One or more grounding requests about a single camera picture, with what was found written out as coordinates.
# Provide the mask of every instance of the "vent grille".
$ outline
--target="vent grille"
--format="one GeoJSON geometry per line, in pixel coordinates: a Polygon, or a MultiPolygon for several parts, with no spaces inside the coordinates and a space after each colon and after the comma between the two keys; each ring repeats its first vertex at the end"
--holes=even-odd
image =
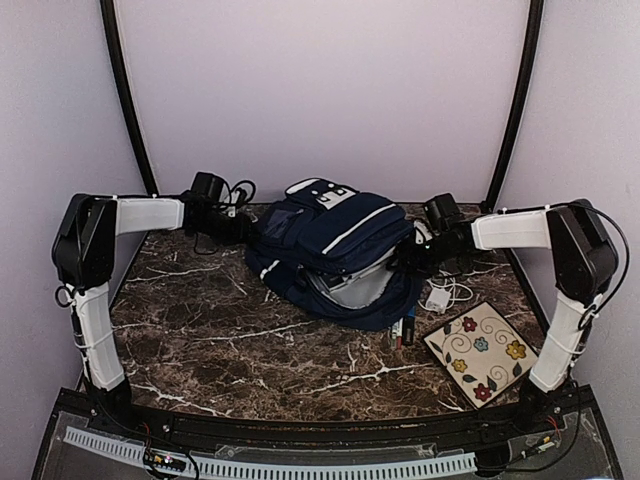
{"type": "MultiPolygon", "coordinates": [[[[122,441],[99,433],[67,427],[64,442],[112,460],[143,468],[144,446],[141,442],[122,441]]],[[[193,478],[195,471],[183,455],[173,454],[187,462],[182,476],[193,478]]],[[[374,465],[297,466],[232,462],[193,455],[200,468],[201,479],[246,480],[418,480],[443,478],[475,472],[475,454],[374,465]]]]}

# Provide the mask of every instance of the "marble table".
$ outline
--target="marble table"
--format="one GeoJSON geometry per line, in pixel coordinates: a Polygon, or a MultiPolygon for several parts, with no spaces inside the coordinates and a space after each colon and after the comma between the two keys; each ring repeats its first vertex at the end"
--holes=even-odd
{"type": "MultiPolygon", "coordinates": [[[[405,206],[419,215],[417,206],[405,206]]],[[[247,207],[257,215],[263,206],[247,207]]],[[[468,215],[477,208],[464,208],[468,215]]],[[[198,250],[207,250],[200,239],[198,250]]],[[[270,293],[243,248],[194,252],[183,232],[149,234],[112,308],[134,403],[238,419],[383,420],[473,407],[422,338],[489,301],[539,349],[543,332],[506,256],[475,257],[459,281],[474,298],[439,315],[417,309],[416,342],[314,320],[270,293]]],[[[425,284],[423,299],[430,291],[425,284]]],[[[494,405],[517,400],[517,384],[494,405]]]]}

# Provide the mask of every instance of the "floral board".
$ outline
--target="floral board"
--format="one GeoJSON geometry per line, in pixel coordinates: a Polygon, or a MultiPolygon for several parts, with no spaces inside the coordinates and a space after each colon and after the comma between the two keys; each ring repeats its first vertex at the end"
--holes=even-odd
{"type": "Polygon", "coordinates": [[[495,399],[538,359],[487,302],[454,318],[424,341],[476,408],[495,399]]]}

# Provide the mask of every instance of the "black pole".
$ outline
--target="black pole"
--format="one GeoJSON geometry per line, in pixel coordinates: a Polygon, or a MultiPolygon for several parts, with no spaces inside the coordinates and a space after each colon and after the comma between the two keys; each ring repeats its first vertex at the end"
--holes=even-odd
{"type": "Polygon", "coordinates": [[[107,47],[109,49],[109,57],[111,58],[111,68],[113,69],[113,77],[116,80],[116,88],[120,97],[120,106],[124,121],[127,124],[129,139],[133,147],[133,153],[138,163],[138,169],[144,182],[144,187],[149,195],[157,194],[158,184],[151,170],[151,163],[147,150],[144,147],[138,117],[133,106],[133,97],[129,88],[129,79],[127,78],[127,70],[124,64],[124,56],[122,55],[122,45],[120,44],[120,35],[118,33],[118,21],[116,18],[116,10],[113,0],[100,0],[100,8],[102,9],[102,23],[104,24],[104,34],[107,39],[107,47]]]}
{"type": "Polygon", "coordinates": [[[527,91],[529,90],[529,82],[531,81],[531,72],[533,71],[533,62],[536,57],[536,48],[538,46],[538,36],[540,34],[540,24],[542,23],[542,8],[544,0],[531,0],[529,6],[529,20],[527,21],[527,33],[524,38],[524,48],[522,50],[522,58],[520,59],[520,70],[518,71],[518,80],[516,82],[515,92],[513,94],[513,102],[511,103],[511,111],[509,112],[509,120],[507,120],[507,128],[502,139],[500,154],[496,168],[493,172],[491,185],[487,198],[481,203],[485,212],[491,212],[498,202],[502,184],[507,176],[509,161],[513,153],[513,147],[516,143],[518,129],[520,128],[520,120],[524,111],[524,104],[527,99],[527,91]]]}

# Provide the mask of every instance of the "backpack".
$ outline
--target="backpack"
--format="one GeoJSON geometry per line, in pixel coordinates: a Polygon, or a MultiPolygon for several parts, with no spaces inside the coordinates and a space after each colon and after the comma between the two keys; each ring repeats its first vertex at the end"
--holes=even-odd
{"type": "Polygon", "coordinates": [[[289,187],[255,223],[248,267],[313,316],[376,331],[407,315],[422,280],[386,268],[413,224],[391,200],[312,178],[289,187]]]}

